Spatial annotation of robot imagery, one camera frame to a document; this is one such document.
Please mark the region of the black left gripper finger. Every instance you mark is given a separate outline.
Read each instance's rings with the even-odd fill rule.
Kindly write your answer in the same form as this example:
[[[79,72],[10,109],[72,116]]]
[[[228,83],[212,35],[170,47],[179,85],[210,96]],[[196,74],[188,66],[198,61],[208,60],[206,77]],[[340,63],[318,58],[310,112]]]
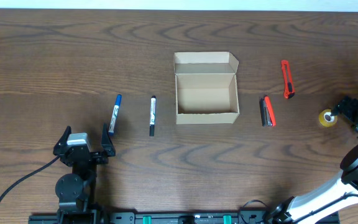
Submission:
[[[114,157],[116,155],[116,151],[110,139],[108,126],[106,123],[103,124],[103,130],[101,135],[101,146],[108,157]]]
[[[67,140],[69,135],[71,134],[71,127],[67,126],[61,138],[58,140],[56,145],[53,147],[53,154],[55,156],[62,156],[68,150]]]

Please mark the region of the yellow clear tape roll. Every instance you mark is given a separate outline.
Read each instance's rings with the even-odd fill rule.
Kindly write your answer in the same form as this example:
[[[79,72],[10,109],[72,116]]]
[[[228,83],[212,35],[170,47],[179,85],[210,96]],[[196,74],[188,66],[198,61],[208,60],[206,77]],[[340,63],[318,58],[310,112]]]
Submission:
[[[319,114],[319,122],[322,126],[329,128],[337,123],[337,116],[333,115],[330,109],[326,109]]]

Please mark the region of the orange utility knife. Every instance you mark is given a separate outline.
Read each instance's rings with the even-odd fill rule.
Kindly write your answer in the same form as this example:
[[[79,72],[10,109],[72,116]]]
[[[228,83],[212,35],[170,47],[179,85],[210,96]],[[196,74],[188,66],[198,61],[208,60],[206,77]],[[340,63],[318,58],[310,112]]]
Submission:
[[[281,61],[281,69],[282,69],[284,85],[285,85],[283,95],[284,98],[290,99],[295,95],[295,89],[293,85],[290,65],[287,60]]]

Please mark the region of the cardboard box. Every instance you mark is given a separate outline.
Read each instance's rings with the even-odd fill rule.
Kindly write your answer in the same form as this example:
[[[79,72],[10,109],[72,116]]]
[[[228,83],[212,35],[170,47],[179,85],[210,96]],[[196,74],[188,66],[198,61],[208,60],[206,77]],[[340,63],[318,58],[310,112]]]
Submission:
[[[232,124],[239,61],[230,52],[176,52],[176,124]]]

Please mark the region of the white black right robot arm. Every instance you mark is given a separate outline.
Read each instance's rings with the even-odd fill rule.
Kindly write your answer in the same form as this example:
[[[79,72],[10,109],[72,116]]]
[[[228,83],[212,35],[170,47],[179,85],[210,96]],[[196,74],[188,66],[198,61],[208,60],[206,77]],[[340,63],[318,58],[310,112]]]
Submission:
[[[333,109],[324,110],[319,122],[325,128],[333,126],[339,115],[351,122],[358,134],[358,100],[345,96]],[[291,197],[264,216],[265,223],[317,223],[323,218],[358,204],[358,145],[343,158],[331,180],[307,194]]]

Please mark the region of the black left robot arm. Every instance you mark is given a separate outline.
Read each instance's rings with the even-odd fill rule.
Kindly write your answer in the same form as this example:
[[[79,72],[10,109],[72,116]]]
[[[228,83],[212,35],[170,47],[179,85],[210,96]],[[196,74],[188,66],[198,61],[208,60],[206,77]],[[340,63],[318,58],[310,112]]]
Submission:
[[[71,167],[69,174],[62,176],[55,185],[59,199],[57,222],[59,223],[109,223],[109,214],[95,202],[97,166],[108,163],[108,158],[116,155],[108,134],[107,124],[101,135],[102,151],[91,151],[86,133],[65,132],[53,147],[53,154]]]

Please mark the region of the blue whiteboard marker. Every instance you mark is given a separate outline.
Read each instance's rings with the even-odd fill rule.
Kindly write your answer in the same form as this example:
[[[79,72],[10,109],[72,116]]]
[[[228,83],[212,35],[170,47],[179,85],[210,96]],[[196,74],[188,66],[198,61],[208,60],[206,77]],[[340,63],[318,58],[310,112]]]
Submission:
[[[115,129],[116,122],[117,122],[119,108],[121,106],[121,100],[122,100],[122,95],[117,95],[115,104],[114,104],[114,108],[112,111],[111,122],[110,122],[109,129],[108,129],[108,133],[110,136],[114,136],[114,129]]]

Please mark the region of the black whiteboard marker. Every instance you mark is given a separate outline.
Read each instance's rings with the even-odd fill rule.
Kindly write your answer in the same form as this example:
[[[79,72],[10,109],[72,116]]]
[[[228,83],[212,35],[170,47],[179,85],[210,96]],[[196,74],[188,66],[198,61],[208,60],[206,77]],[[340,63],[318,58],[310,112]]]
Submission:
[[[149,122],[149,136],[154,136],[155,132],[155,111],[156,111],[156,96],[150,99],[150,122]]]

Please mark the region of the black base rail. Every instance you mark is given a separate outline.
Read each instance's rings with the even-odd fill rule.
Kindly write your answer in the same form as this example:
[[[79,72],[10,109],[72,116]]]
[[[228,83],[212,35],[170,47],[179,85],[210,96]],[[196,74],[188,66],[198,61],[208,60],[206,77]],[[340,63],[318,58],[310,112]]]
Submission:
[[[116,212],[108,216],[93,215],[31,215],[29,224],[264,224],[263,210],[240,210],[221,213],[133,213]]]

